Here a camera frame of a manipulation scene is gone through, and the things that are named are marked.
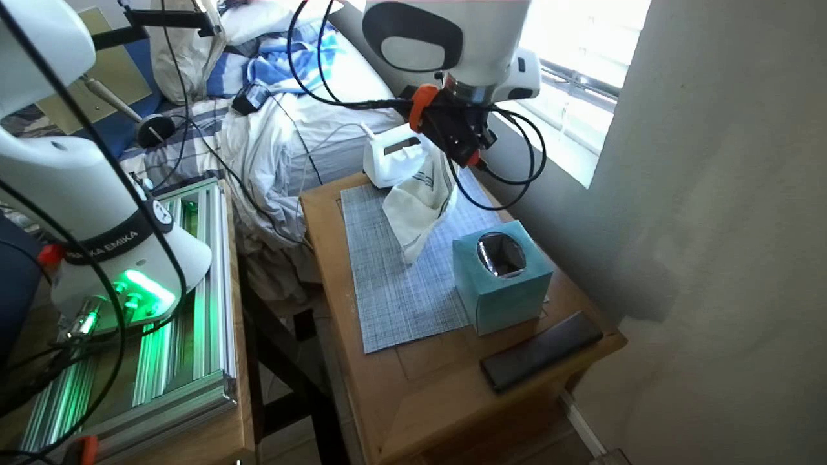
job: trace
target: black cable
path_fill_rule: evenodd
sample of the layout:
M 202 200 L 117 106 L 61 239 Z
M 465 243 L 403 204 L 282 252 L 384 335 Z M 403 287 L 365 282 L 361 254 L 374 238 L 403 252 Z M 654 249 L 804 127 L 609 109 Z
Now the black cable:
M 159 223 L 153 218 L 153 205 L 146 200 L 141 200 L 141 192 L 132 185 L 129 174 L 119 168 L 119 161 L 113 160 L 113 154 L 107 151 L 107 147 L 104 145 L 104 136 L 97 134 L 97 129 L 91 124 L 91 119 L 82 112 L 79 103 L 75 99 L 75 96 L 67 90 L 67 85 L 61 85 L 61 79 L 57 76 L 57 72 L 49 66 L 45 56 L 34 45 L 34 40 L 29 37 L 29 34 L 21 28 L 21 22 L 9 14 L 9 10 L 4 8 L 4 1 L 0 1 L 0 17 L 7 22 L 7 31 L 14 36 L 14 40 L 22 45 L 22 52 L 29 53 L 29 59 L 39 66 L 39 72 L 49 79 L 51 90 L 57 90 L 57 96 L 61 98 L 61 103 L 73 110 L 73 116 L 79 121 L 79 127 L 87 130 L 87 136 L 96 142 L 96 147 L 100 149 L 104 160 L 107 161 L 107 168 L 117 173 L 117 177 L 122 181 L 122 185 L 126 187 L 126 192 L 132 195 L 135 205 L 145 213 L 150 229 L 155 233 L 162 252 L 168 254 L 168 261 L 172 264 L 175 274 L 177 274 L 177 283 L 181 283 L 181 293 L 186 293 L 186 279 L 182 279 L 182 269 L 169 248 L 169 243 L 166 239 Z
M 202 142 L 203 142 L 203 147 L 207 147 L 207 151 L 221 165 L 221 171 L 238 182 L 238 187 L 239 187 L 239 192 L 242 192 L 242 199 L 260 213 L 260 217 L 266 217 L 266 222 L 273 226 L 273 233 L 279 233 L 282 226 L 279 226 L 279 222 L 252 199 L 252 192 L 248 190 L 248 185 L 239 181 L 239 174 L 224 161 L 224 156 L 203 140 L 203 129 L 195 124 L 195 121 L 191 121 L 193 127 L 195 127 L 195 130 L 202 130 Z M 301 239 L 295 239 L 295 238 L 288 238 L 288 234 L 282 234 L 287 243 L 292 243 L 292 244 L 301 244 Z
M 61 447 L 75 430 L 82 428 L 82 424 L 100 407 L 104 397 L 107 394 L 107 390 L 113 386 L 113 380 L 117 375 L 122 371 L 122 363 L 123 363 L 123 351 L 126 351 L 126 342 L 123 342 L 123 307 L 117 297 L 117 289 L 110 283 L 110 279 L 106 276 L 106 270 L 100 269 L 100 264 L 91 254 L 91 249 L 73 234 L 67 233 L 51 213 L 45 213 L 42 205 L 35 205 L 34 200 L 29 200 L 17 187 L 7 185 L 1 177 L 0 177 L 0 187 L 4 192 L 9 192 L 14 200 L 21 200 L 29 212 L 34 212 L 39 218 L 44 218 L 57 234 L 61 234 L 61 239 L 67 239 L 73 248 L 79 249 L 79 254 L 92 265 L 96 276 L 100 279 L 106 293 L 110 297 L 113 302 L 113 314 L 117 314 L 117 323 L 119 323 L 119 347 L 117 347 L 117 363 L 110 367 L 110 375 L 106 376 L 97 397 L 87 404 L 87 409 L 51 443 L 45 443 L 44 448 L 39 451 L 31 451 L 31 460 L 26 462 L 34 462 L 34 460 L 49 460 L 45 455 L 51 455 L 57 447 Z
M 544 136 L 542 136 L 542 130 L 536 129 L 536 124 L 533 124 L 533 121 L 525 119 L 521 112 L 514 112 L 514 110 L 505 110 L 505 109 L 495 109 L 495 106 L 494 106 L 494 110 L 498 110 L 509 124 L 514 124 L 514 127 L 518 129 L 518 134 L 521 134 L 521 140 L 525 140 L 525 145 L 527 145 L 527 151 L 530 151 L 530 168 L 535 165 L 535 151 L 533 151 L 535 147 L 533 147 L 527 130 L 518 127 L 518 121 L 525 121 L 525 124 L 533 127 L 533 130 L 535 130 L 536 140 L 539 140 L 539 165 L 536 165 L 536 171 L 533 171 L 525 181 L 514 181 L 514 182 L 518 185 L 518 190 L 517 190 L 517 195 L 514 195 L 509 204 L 494 205 L 494 204 L 481 204 L 478 199 L 472 199 L 472 195 L 468 192 L 468 187 L 463 185 L 454 165 L 446 161 L 446 165 L 450 165 L 450 174 L 454 177 L 460 192 L 463 192 L 472 205 L 486 209 L 486 212 L 511 209 L 511 205 L 527 192 L 527 187 L 533 185 L 533 181 L 536 181 L 536 177 L 542 174 L 542 171 L 544 171 Z
M 295 70 L 295 62 L 292 62 L 295 26 L 296 26 L 304 5 L 308 5 L 308 0 L 299 1 L 299 8 L 292 12 L 288 26 L 287 26 L 287 63 L 288 63 L 292 79 L 301 88 L 301 92 L 308 92 L 312 99 L 321 99 L 321 103 L 328 103 L 328 106 L 343 106 L 343 109 L 353 109 L 353 110 L 365 110 L 365 109 L 407 109 L 411 106 L 411 99 L 392 99 L 392 98 L 387 98 L 387 99 L 339 99 L 335 92 L 331 92 L 331 98 L 332 98 L 331 99 L 331 98 L 323 98 L 323 96 L 312 92 L 301 81 L 301 76 L 299 76 L 299 72 Z
M 29 448 L 0 448 L 0 456 L 29 456 L 29 460 L 42 460 L 42 462 L 45 462 L 45 465 L 57 465 L 54 460 L 42 456 L 42 455 L 29 451 Z
M 57 345 L 49 345 L 49 347 L 42 347 L 35 353 L 29 353 L 26 358 L 14 358 L 13 363 L 4 363 L 1 371 L 17 371 L 22 369 L 26 363 L 42 358 L 42 355 L 49 355 L 49 353 L 57 353 L 57 351 L 67 351 L 69 342 L 57 342 Z
M 341 106 L 339 96 L 328 85 L 326 66 L 323 66 L 323 59 L 321 59 L 321 44 L 326 40 L 326 28 L 328 28 L 331 10 L 332 10 L 332 0 L 328 0 L 326 14 L 321 17 L 321 28 L 317 28 L 317 37 L 314 37 L 314 66 L 317 66 L 321 85 Z
M 26 404 L 35 391 L 49 386 L 64 369 L 84 358 L 84 342 L 67 345 L 61 353 L 57 353 L 44 369 L 31 375 L 13 394 L 0 397 L 0 415 Z
M 162 187 L 177 171 L 181 160 L 182 160 L 182 149 L 186 149 L 186 140 L 189 140 L 189 119 L 191 119 L 191 96 L 189 96 L 189 88 L 182 81 L 182 72 L 177 66 L 177 53 L 172 52 L 172 37 L 169 37 L 169 31 L 168 26 L 159 26 L 162 31 L 162 40 L 166 45 L 169 48 L 169 59 L 172 59 L 172 66 L 175 66 L 175 76 L 177 76 L 177 85 L 181 85 L 181 96 L 182 96 L 182 134 L 181 134 L 181 142 L 177 142 L 177 156 L 172 161 L 172 168 L 155 182 L 155 187 Z
M 530 136 L 527 136 L 527 130 L 521 129 L 521 124 L 517 121 L 517 116 L 521 116 L 521 112 L 514 112 L 514 110 L 503 110 L 503 109 L 495 109 L 494 106 L 494 110 L 498 110 L 511 127 L 517 127 L 517 130 L 521 134 L 521 142 L 525 142 L 525 149 L 527 149 L 527 154 L 530 154 L 530 168 L 527 168 L 527 177 L 525 181 L 509 181 L 509 177 L 500 177 L 498 173 L 494 173 L 482 160 L 481 160 L 481 171 L 482 173 L 487 173 L 491 177 L 495 177 L 498 182 L 505 182 L 505 185 L 530 185 L 533 181 L 536 181 L 539 174 L 542 174 L 542 171 L 544 171 L 544 140 L 542 140 L 542 134 L 536 130 L 536 136 L 539 136 L 539 145 L 542 145 L 542 151 L 539 151 L 539 168 L 535 171 L 535 147 L 533 147 L 533 142 L 530 142 Z
M 533 154 L 535 154 L 535 145 L 530 142 L 530 136 L 527 136 L 527 130 L 521 129 L 521 124 L 527 124 L 527 127 L 535 130 L 535 136 L 536 136 L 536 142 L 539 142 L 539 168 L 536 168 L 525 182 L 536 181 L 536 177 L 542 174 L 544 165 L 547 165 L 547 149 L 544 149 L 544 136 L 542 136 L 539 127 L 536 127 L 533 119 L 527 119 L 527 116 L 521 116 L 521 112 L 517 112 L 517 110 L 505 110 L 505 109 L 500 109 L 500 106 L 494 106 L 494 110 L 500 112 L 511 127 L 517 127 L 517 130 L 521 134 L 521 140 L 525 140 L 525 145 L 527 145 L 527 151 L 533 151 Z
M 26 248 L 21 248 L 17 243 L 9 243 L 4 238 L 0 238 L 0 244 L 9 248 L 9 249 L 17 249 L 31 265 L 35 265 L 42 270 L 42 276 L 49 282 L 51 287 L 51 276 L 49 270 L 44 269 L 44 264 L 39 258 L 34 258 Z
M 172 48 L 172 40 L 169 40 L 166 26 L 162 26 L 162 31 L 166 31 L 166 45 L 168 45 L 169 59 L 172 59 L 172 63 L 175 63 L 175 75 L 177 75 L 181 92 L 182 92 L 182 103 L 186 103 L 186 116 L 182 116 L 186 134 L 189 134 L 189 127 L 195 129 L 195 136 L 203 142 L 207 151 L 230 173 L 230 177 L 238 182 L 238 187 L 239 187 L 239 192 L 248 199 L 248 204 L 251 204 L 260 217 L 266 217 L 266 222 L 273 226 L 273 233 L 279 233 L 279 229 L 282 229 L 279 222 L 275 222 L 266 209 L 259 205 L 259 200 L 255 200 L 252 192 L 244 187 L 244 182 L 239 181 L 239 174 L 238 174 L 238 173 L 224 161 L 224 156 L 207 142 L 203 129 L 191 119 L 191 112 L 189 112 L 189 99 L 191 99 L 191 96 L 189 96 L 189 88 L 186 88 L 186 81 L 182 81 L 182 72 L 181 72 L 181 66 L 177 66 L 177 53 L 175 53 L 175 48 Z M 284 238 L 287 243 L 292 243 L 292 244 L 301 244 L 301 239 L 295 239 L 295 238 L 288 238 L 288 234 L 282 234 L 282 238 Z
M 323 185 L 326 177 L 321 174 L 321 171 L 317 171 L 317 165 L 314 165 L 314 160 L 312 160 L 309 145 L 304 142 L 299 124 L 296 124 L 296 121 L 292 119 L 292 112 L 282 106 L 282 98 L 275 98 L 275 106 L 279 106 L 282 112 L 288 119 L 288 124 L 292 124 L 295 134 L 299 136 L 299 145 L 301 145 L 301 149 L 304 149 L 304 154 L 308 154 L 308 160 L 309 160 L 309 168 L 312 168 L 312 173 L 314 173 L 314 177 L 317 177 L 317 185 Z

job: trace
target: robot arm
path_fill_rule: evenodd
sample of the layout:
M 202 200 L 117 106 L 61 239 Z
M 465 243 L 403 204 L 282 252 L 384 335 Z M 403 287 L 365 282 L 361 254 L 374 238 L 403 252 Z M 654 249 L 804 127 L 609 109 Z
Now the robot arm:
M 495 142 L 486 119 L 494 99 L 539 92 L 536 56 L 517 48 L 530 0 L 370 0 L 366 44 L 399 72 L 442 75 L 411 90 L 407 124 L 446 156 L 476 165 Z
M 0 116 L 54 92 L 34 59 L 35 53 L 61 85 L 82 76 L 96 62 L 87 28 L 64 0 L 0 0 L 0 56 L 4 66 Z M 126 182 L 91 140 L 13 136 L 0 127 L 0 199 L 39 217 L 29 209 L 34 204 L 64 229 L 44 222 L 44 229 L 64 249 L 51 300 L 69 326 L 82 318 L 91 293 L 104 293 L 92 264 L 113 283 L 123 283 L 122 297 L 137 293 L 132 282 L 138 283 L 138 292 L 150 289 L 150 305 L 157 309 L 153 318 L 157 320 L 172 313 L 210 269 L 212 249 L 172 223 L 157 200 Z

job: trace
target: teal tissue box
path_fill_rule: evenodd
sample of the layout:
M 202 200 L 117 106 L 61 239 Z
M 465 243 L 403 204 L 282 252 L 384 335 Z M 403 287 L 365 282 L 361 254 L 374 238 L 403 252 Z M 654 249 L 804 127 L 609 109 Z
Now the teal tissue box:
M 521 222 L 503 222 L 452 243 L 454 283 L 476 333 L 536 318 L 549 261 Z

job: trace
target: wooden table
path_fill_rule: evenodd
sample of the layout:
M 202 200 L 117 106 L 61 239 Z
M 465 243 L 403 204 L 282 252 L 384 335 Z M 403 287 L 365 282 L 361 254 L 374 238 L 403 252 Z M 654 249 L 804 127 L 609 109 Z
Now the wooden table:
M 583 371 L 592 362 L 626 342 L 592 300 L 552 265 L 544 309 L 533 323 L 491 335 L 476 335 L 463 328 L 365 353 L 339 200 L 343 187 L 358 182 L 366 182 L 366 177 L 353 174 L 308 190 L 301 205 L 331 307 L 332 347 L 366 462 L 411 460 L 452 442 L 468 442 L 468 430 L 478 424 L 505 419 L 539 391 L 561 390 L 571 375 Z M 577 309 L 601 328 L 601 338 L 595 345 L 500 394 L 487 386 L 481 371 L 482 355 L 518 342 Z

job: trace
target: green led light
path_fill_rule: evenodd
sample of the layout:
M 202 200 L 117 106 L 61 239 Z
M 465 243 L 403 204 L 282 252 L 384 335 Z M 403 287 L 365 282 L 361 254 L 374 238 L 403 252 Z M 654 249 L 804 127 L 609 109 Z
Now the green led light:
M 126 309 L 126 326 L 138 326 L 146 320 L 159 320 L 175 305 L 175 293 L 153 282 L 146 274 L 129 269 L 117 279 Z
M 96 323 L 97 323 L 97 309 L 92 309 L 82 318 L 79 333 L 91 333 L 96 328 Z

